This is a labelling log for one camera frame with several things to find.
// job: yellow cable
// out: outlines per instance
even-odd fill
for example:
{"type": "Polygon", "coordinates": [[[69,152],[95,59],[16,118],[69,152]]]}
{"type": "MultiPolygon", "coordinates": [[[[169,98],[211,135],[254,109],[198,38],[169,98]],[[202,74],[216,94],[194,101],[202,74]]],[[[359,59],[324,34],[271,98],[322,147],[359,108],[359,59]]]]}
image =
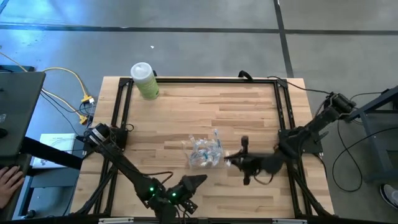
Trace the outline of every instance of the yellow cable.
{"type": "MultiPolygon", "coordinates": [[[[12,62],[14,62],[14,63],[15,63],[16,65],[18,65],[23,71],[27,72],[27,70],[26,70],[22,65],[20,65],[20,63],[16,62],[14,59],[8,57],[7,55],[3,54],[2,52],[0,52],[0,54],[3,55],[3,56],[5,56],[6,58],[8,58],[9,60],[11,60],[12,62]]],[[[85,89],[83,88],[83,84],[82,84],[80,78],[78,77],[78,75],[77,75],[75,72],[73,72],[73,71],[71,71],[71,70],[69,70],[69,69],[66,69],[66,68],[59,68],[59,67],[55,67],[55,68],[46,68],[45,70],[43,70],[43,72],[44,72],[44,71],[48,71],[48,70],[55,70],[55,69],[65,70],[65,71],[68,71],[68,72],[74,74],[74,75],[77,77],[77,79],[79,80],[80,85],[81,85],[81,88],[83,89],[83,92],[84,92],[85,96],[87,95],[85,89]]],[[[62,101],[63,103],[65,103],[67,106],[69,106],[69,108],[71,108],[71,109],[79,116],[80,119],[82,119],[82,118],[84,117],[83,115],[81,115],[80,113],[78,113],[78,112],[76,111],[75,108],[73,108],[72,106],[70,106],[69,103],[67,103],[67,102],[66,102],[64,99],[62,99],[61,97],[59,97],[59,96],[57,96],[57,95],[55,95],[55,94],[53,94],[53,93],[51,93],[51,92],[45,90],[44,88],[42,88],[42,91],[45,92],[46,94],[52,95],[53,97],[55,97],[55,98],[57,98],[58,100],[60,100],[60,101],[62,101]]]]}
{"type": "Polygon", "coordinates": [[[81,86],[81,89],[83,90],[83,94],[85,96],[88,96],[87,93],[86,93],[85,87],[83,86],[83,83],[80,80],[80,77],[74,71],[71,71],[71,70],[69,70],[67,68],[62,68],[62,67],[52,67],[52,68],[46,68],[42,72],[46,72],[46,71],[49,71],[49,70],[64,70],[64,71],[67,71],[67,72],[70,72],[70,73],[74,74],[76,76],[77,80],[79,80],[79,82],[80,82],[80,86],[81,86]]]}

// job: plastic bag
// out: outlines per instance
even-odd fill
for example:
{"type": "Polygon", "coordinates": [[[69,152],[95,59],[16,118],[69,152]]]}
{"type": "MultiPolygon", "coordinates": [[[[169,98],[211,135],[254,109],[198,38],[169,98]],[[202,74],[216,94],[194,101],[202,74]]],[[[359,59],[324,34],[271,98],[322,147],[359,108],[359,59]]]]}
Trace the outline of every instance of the plastic bag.
{"type": "Polygon", "coordinates": [[[218,138],[217,129],[214,130],[215,139],[195,139],[189,136],[193,150],[189,156],[190,167],[215,167],[223,156],[223,147],[218,138]]]}

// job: finger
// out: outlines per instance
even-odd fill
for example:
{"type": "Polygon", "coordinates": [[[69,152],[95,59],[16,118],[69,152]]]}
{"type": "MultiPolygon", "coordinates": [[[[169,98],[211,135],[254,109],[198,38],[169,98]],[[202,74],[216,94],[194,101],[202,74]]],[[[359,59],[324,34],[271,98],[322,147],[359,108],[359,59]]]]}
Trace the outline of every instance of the finger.
{"type": "Polygon", "coordinates": [[[15,174],[15,172],[18,170],[18,166],[14,166],[11,169],[9,169],[1,178],[0,178],[0,185],[6,184],[6,182],[10,179],[10,177],[15,174]]]}
{"type": "Polygon", "coordinates": [[[0,178],[7,172],[7,170],[8,170],[8,167],[3,167],[3,168],[0,170],[0,178]]]}
{"type": "Polygon", "coordinates": [[[10,189],[10,193],[14,193],[25,181],[25,177],[21,178],[18,182],[16,182],[10,189]]]}
{"type": "Polygon", "coordinates": [[[5,184],[6,188],[11,188],[17,180],[19,180],[20,177],[22,177],[24,173],[22,171],[19,171],[18,173],[14,174],[5,184]]]}

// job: wooden table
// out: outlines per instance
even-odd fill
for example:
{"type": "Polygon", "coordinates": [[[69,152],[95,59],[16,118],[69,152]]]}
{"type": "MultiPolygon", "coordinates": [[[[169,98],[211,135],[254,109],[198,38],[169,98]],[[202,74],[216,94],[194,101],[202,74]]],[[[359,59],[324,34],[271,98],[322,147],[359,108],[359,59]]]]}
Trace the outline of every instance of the wooden table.
{"type": "MultiPolygon", "coordinates": [[[[110,124],[119,78],[104,77],[94,125],[110,124]]],[[[301,78],[289,81],[304,87],[301,78]]],[[[159,87],[159,97],[150,101],[142,98],[136,86],[132,91],[127,123],[133,124],[135,130],[129,133],[124,154],[141,172],[173,171],[174,176],[165,183],[166,187],[174,186],[183,175],[207,174],[207,180],[192,198],[199,206],[193,217],[294,217],[285,167],[269,185],[252,180],[250,185],[244,186],[243,174],[235,167],[225,167],[223,162],[214,169],[189,169],[187,165],[187,154],[192,150],[189,134],[196,138],[212,138],[214,129],[220,133],[225,152],[235,153],[240,148],[242,135],[249,136],[249,152],[272,152],[279,129],[272,85],[160,83],[159,87]],[[182,141],[187,142],[185,149],[182,141]]],[[[296,125],[304,125],[312,118],[307,94],[291,85],[289,92],[296,125]]],[[[72,212],[83,206],[98,185],[102,163],[99,154],[92,154],[83,161],[72,212]]],[[[322,164],[308,154],[303,156],[303,164],[308,187],[326,210],[333,213],[322,164]]],[[[162,180],[166,175],[157,178],[162,180]]],[[[267,181],[269,175],[262,174],[259,179],[267,181]]],[[[304,211],[301,191],[298,190],[298,194],[300,208],[304,211]]],[[[112,216],[154,216],[154,212],[146,209],[137,198],[133,185],[122,173],[118,175],[112,216]]]]}

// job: gray floor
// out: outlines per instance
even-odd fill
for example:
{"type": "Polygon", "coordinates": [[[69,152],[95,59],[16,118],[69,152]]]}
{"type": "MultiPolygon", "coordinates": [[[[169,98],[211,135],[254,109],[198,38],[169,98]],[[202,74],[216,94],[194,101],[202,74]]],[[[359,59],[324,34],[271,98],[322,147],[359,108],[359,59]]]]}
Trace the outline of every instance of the gray floor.
{"type": "MultiPolygon", "coordinates": [[[[286,29],[398,30],[394,0],[280,0],[286,29]]],[[[1,24],[42,24],[116,27],[198,27],[277,29],[272,0],[10,0],[0,14],[1,24]]],[[[353,96],[383,91],[398,84],[398,35],[288,35],[294,77],[306,86],[353,96]]],[[[129,75],[136,62],[149,62],[159,75],[229,76],[240,70],[254,77],[286,77],[279,34],[220,34],[175,32],[65,32],[0,30],[0,50],[37,70],[67,67],[76,71],[93,96],[103,76],[129,75]]],[[[10,64],[0,58],[0,64],[10,64]]],[[[48,72],[44,86],[73,105],[81,99],[78,82],[70,74],[48,72]]],[[[314,112],[324,95],[308,93],[314,112]]],[[[363,105],[375,96],[356,98],[363,105]]],[[[83,131],[74,114],[66,114],[83,131]]],[[[336,124],[323,139],[324,160],[331,165],[342,151],[336,124]]],[[[40,99],[27,135],[70,133],[69,124],[40,99]]],[[[364,136],[357,124],[341,123],[347,145],[364,136]]],[[[374,172],[367,142],[353,150],[364,175],[374,172]]],[[[358,171],[347,156],[339,161],[336,179],[345,188],[358,185],[358,171]]],[[[337,215],[380,222],[398,222],[398,211],[379,196],[377,184],[363,183],[346,193],[328,179],[337,215]]],[[[61,215],[71,188],[37,189],[31,208],[40,217],[61,215]]]]}

